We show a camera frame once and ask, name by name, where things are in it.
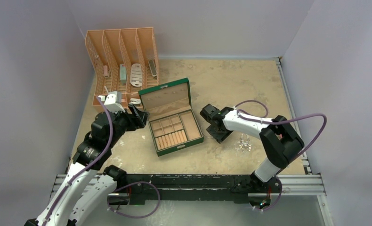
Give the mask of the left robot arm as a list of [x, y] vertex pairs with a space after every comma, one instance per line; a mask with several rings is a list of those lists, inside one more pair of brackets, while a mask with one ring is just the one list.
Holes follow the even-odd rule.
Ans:
[[27, 226], [80, 226], [95, 207], [112, 191], [120, 193], [127, 186], [126, 172], [109, 166], [98, 182], [89, 190], [90, 183], [105, 161], [111, 156], [112, 147], [128, 131], [146, 126], [149, 113], [129, 105], [130, 112], [116, 108], [115, 112], [103, 107], [91, 124], [73, 157], [67, 175], [45, 210]]

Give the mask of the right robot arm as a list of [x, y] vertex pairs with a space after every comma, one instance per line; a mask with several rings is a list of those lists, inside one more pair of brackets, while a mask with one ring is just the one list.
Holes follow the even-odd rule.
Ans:
[[288, 120], [278, 115], [275, 118], [260, 118], [240, 109], [218, 109], [206, 105], [200, 115], [209, 123], [207, 132], [218, 142], [223, 142], [234, 131], [255, 137], [262, 142], [266, 158], [251, 174], [251, 187], [258, 192], [269, 186], [269, 181], [285, 169], [305, 146]]

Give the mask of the green jewelry box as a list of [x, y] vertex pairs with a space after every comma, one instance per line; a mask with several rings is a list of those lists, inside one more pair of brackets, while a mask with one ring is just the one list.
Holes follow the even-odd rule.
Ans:
[[149, 113], [148, 126], [157, 156], [204, 142], [192, 109], [188, 78], [146, 88], [138, 94], [144, 111]]

